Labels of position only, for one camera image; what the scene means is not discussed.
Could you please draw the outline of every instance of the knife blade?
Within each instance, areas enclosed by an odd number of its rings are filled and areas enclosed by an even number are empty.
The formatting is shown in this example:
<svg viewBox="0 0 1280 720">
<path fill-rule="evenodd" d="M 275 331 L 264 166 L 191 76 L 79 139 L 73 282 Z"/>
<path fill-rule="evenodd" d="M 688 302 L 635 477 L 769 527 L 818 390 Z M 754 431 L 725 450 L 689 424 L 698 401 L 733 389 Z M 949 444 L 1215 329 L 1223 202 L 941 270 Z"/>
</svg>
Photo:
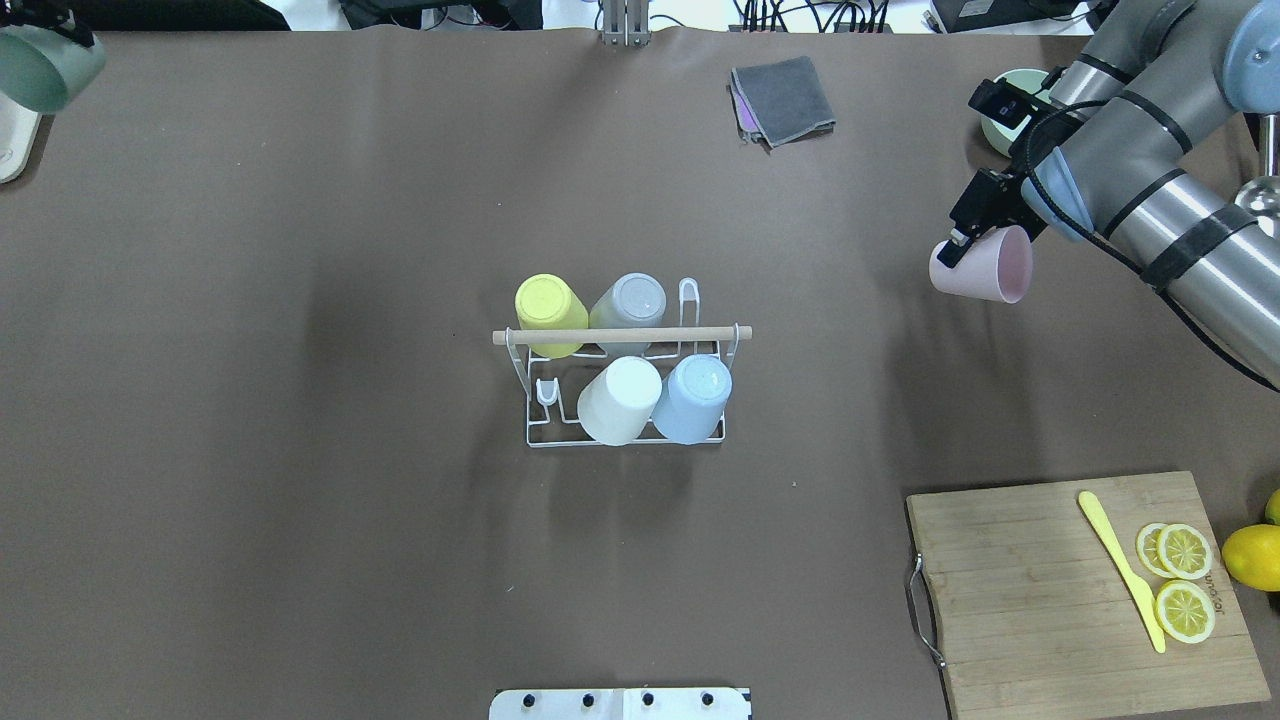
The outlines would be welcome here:
<svg viewBox="0 0 1280 720">
<path fill-rule="evenodd" d="M 1156 648 L 1156 652 L 1165 652 L 1165 630 L 1156 621 L 1156 594 L 1151 592 L 1151 585 L 1147 584 L 1147 580 L 1134 573 L 1129 565 L 1124 551 L 1120 550 L 1120 539 L 1116 538 L 1116 532 L 1111 528 L 1111 520 L 1107 519 L 1107 512 L 1102 509 L 1102 502 L 1098 501 L 1098 496 L 1089 491 L 1080 492 L 1076 496 L 1076 502 L 1080 503 L 1084 518 L 1089 521 L 1098 539 L 1102 541 L 1102 547 L 1107 548 L 1107 555 L 1115 562 L 1116 570 L 1120 570 L 1120 577 L 1129 589 L 1129 596 L 1133 598 L 1133 603 L 1138 606 L 1138 614 L 1142 615 L 1142 624 L 1147 628 L 1151 646 Z"/>
</svg>

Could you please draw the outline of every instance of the cutting board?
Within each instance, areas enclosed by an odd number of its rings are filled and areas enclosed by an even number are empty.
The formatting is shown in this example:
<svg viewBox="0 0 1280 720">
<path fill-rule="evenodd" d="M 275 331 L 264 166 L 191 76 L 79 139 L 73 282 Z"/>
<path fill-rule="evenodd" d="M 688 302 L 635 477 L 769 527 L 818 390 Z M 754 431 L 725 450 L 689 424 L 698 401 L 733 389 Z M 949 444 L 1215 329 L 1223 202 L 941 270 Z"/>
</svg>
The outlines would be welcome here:
<svg viewBox="0 0 1280 720">
<path fill-rule="evenodd" d="M 1213 634 L 1201 644 L 1169 638 L 1157 655 L 1076 505 L 1084 489 L 1153 591 L 1165 580 L 1138 561 L 1143 525 L 1187 523 L 1219 547 L 1190 473 L 906 498 L 951 717 L 1115 717 L 1270 700 L 1221 560 L 1197 580 L 1215 600 Z"/>
</svg>

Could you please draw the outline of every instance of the wooden dowel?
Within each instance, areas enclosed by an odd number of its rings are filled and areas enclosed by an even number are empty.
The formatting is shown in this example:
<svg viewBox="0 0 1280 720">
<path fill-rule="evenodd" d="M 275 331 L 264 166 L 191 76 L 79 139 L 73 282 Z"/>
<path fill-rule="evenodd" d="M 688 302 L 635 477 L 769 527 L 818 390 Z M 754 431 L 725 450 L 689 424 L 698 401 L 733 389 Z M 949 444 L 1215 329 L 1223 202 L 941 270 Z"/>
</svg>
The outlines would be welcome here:
<svg viewBox="0 0 1280 720">
<path fill-rule="evenodd" d="M 751 340 L 751 325 L 737 327 L 739 340 Z M 730 342 L 733 325 L 716 328 L 626 328 L 595 331 L 511 331 L 513 345 L 572 342 Z M 507 345 L 507 331 L 493 331 L 494 345 Z"/>
</svg>

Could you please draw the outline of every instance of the yellow cup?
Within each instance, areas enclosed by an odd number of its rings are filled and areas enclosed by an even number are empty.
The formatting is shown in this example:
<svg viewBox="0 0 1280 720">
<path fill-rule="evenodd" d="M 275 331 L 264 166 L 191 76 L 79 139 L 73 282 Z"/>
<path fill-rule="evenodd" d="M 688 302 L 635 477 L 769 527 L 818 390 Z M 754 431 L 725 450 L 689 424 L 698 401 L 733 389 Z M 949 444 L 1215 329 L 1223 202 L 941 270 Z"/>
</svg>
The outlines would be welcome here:
<svg viewBox="0 0 1280 720">
<path fill-rule="evenodd" d="M 516 316 L 526 331 L 586 329 L 586 306 L 564 281 L 547 273 L 520 283 L 516 291 Z M 543 357 L 564 357 L 577 352 L 582 343 L 531 345 Z"/>
</svg>

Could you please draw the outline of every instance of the lemon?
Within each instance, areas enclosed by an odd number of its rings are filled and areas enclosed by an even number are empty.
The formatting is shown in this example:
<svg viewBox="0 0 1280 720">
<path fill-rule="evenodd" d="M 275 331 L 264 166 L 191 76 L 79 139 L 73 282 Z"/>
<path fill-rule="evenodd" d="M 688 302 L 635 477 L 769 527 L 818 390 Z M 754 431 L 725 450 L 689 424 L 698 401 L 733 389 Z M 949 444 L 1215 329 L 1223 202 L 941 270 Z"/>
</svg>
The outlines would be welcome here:
<svg viewBox="0 0 1280 720">
<path fill-rule="evenodd" d="M 1213 601 L 1196 583 L 1169 580 L 1156 593 L 1156 620 L 1175 641 L 1201 643 L 1213 632 Z"/>
<path fill-rule="evenodd" d="M 1251 588 L 1280 591 L 1280 525 L 1249 525 L 1222 543 L 1222 564 Z"/>
<path fill-rule="evenodd" d="M 1156 552 L 1156 536 L 1165 527 L 1165 523 L 1152 523 L 1138 530 L 1138 560 L 1142 560 L 1142 564 L 1156 575 L 1172 578 L 1174 574 L 1165 568 L 1165 564 L 1160 560 L 1160 553 Z"/>
<path fill-rule="evenodd" d="M 1272 525 L 1280 525 L 1280 489 L 1271 493 L 1271 500 L 1267 501 L 1267 523 Z"/>
<path fill-rule="evenodd" d="M 1203 578 L 1213 564 L 1208 541 L 1199 530 L 1183 523 L 1165 525 L 1156 534 L 1156 555 L 1175 578 L 1184 580 Z"/>
</svg>

